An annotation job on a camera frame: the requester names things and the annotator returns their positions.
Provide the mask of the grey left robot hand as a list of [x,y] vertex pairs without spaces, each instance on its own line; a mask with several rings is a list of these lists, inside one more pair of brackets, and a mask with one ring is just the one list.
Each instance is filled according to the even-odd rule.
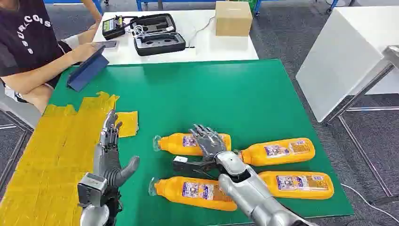
[[114,109],[105,118],[95,150],[93,173],[106,178],[109,186],[119,188],[136,172],[140,158],[133,156],[127,166],[121,166],[118,141],[122,122],[117,123],[117,118]]

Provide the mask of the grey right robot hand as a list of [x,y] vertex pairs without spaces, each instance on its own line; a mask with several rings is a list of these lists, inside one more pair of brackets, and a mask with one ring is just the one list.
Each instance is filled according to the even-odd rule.
[[196,144],[200,147],[204,161],[211,161],[219,153],[227,151],[222,137],[210,127],[193,124],[193,128],[189,129],[189,131],[193,135]]

